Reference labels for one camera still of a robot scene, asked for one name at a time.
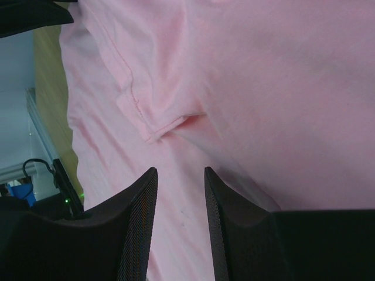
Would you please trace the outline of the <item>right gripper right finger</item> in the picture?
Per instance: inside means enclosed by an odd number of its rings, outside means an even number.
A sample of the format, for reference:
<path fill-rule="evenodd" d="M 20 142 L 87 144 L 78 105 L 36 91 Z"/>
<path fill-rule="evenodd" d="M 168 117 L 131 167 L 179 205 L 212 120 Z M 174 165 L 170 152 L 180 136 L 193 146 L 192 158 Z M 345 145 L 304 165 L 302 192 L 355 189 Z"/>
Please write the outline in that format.
<path fill-rule="evenodd" d="M 204 171 L 216 280 L 373 280 L 374 211 L 269 212 Z"/>

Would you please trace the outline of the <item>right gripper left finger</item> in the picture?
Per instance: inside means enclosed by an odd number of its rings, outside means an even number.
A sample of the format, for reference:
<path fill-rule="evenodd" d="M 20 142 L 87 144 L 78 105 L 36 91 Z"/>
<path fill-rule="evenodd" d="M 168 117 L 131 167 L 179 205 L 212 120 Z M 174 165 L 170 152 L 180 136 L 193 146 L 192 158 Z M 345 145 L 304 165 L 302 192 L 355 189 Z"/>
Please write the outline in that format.
<path fill-rule="evenodd" d="M 1 279 L 145 280 L 157 192 L 150 168 L 72 220 L 1 211 Z"/>

